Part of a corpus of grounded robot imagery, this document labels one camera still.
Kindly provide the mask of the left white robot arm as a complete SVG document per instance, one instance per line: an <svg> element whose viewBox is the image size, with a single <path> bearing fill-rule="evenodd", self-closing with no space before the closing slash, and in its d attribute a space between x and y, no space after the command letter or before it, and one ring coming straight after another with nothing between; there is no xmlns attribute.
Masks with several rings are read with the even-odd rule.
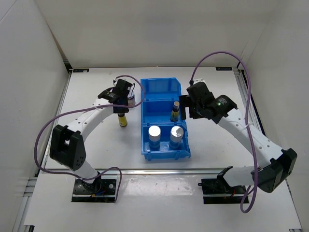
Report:
<svg viewBox="0 0 309 232"><path fill-rule="evenodd" d="M84 142L88 135L112 114L129 112L128 95L134 85L124 79L114 81L113 87L102 91L91 110L65 126L56 125L52 132L50 158L82 178L83 187L92 194L103 191L102 181L86 161Z"/></svg>

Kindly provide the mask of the yellow label sauce bottle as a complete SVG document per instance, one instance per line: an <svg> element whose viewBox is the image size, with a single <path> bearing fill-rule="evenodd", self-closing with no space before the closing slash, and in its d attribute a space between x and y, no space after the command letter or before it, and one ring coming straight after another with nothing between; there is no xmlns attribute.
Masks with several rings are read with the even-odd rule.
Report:
<svg viewBox="0 0 309 232"><path fill-rule="evenodd" d="M118 122L121 127L127 126L127 119L125 113L118 113Z"/></svg>
<svg viewBox="0 0 309 232"><path fill-rule="evenodd" d="M180 107L180 103L178 101L175 101L173 103L173 107L172 107L172 111L171 111L171 116L170 116L171 121L174 121L174 122L178 121L179 107Z"/></svg>

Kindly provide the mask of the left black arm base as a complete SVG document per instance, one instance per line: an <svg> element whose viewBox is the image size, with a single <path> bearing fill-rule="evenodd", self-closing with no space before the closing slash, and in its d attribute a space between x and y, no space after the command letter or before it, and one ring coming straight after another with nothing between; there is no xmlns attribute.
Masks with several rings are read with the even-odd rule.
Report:
<svg viewBox="0 0 309 232"><path fill-rule="evenodd" d="M71 202L73 203L115 203L118 199L122 175L108 179L101 177L89 184L76 179Z"/></svg>

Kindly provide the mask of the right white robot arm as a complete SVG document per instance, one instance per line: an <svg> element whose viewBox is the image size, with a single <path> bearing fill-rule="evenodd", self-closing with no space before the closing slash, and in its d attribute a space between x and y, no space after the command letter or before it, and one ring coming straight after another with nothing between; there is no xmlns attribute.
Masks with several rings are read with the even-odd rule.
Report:
<svg viewBox="0 0 309 232"><path fill-rule="evenodd" d="M203 79L189 84L188 93L179 97L181 118L186 119L185 109L188 108L190 118L213 121L233 135L253 156L253 166L229 166L221 171L216 181L218 190L228 193L236 186L257 186L272 193L291 174L297 153L273 143L246 122L237 104L228 96L215 98Z"/></svg>

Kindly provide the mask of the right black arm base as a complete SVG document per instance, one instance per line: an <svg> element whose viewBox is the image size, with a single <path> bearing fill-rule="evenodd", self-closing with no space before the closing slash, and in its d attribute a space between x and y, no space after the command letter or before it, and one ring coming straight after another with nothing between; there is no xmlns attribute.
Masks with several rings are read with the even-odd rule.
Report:
<svg viewBox="0 0 309 232"><path fill-rule="evenodd" d="M202 188L204 204L240 204L245 186L224 188L217 182L217 179L201 179L197 184Z"/></svg>

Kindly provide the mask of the white bead shaker jar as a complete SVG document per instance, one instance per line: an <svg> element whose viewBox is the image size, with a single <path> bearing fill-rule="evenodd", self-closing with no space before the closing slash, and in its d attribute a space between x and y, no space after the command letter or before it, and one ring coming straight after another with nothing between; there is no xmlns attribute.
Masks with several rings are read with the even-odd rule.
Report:
<svg viewBox="0 0 309 232"><path fill-rule="evenodd" d="M149 146L151 149L158 149L160 147L161 129L153 125L148 129Z"/></svg>
<svg viewBox="0 0 309 232"><path fill-rule="evenodd" d="M170 141L169 146L171 149L177 149L181 142L184 135L184 130L180 126L174 126L171 128L170 131Z"/></svg>

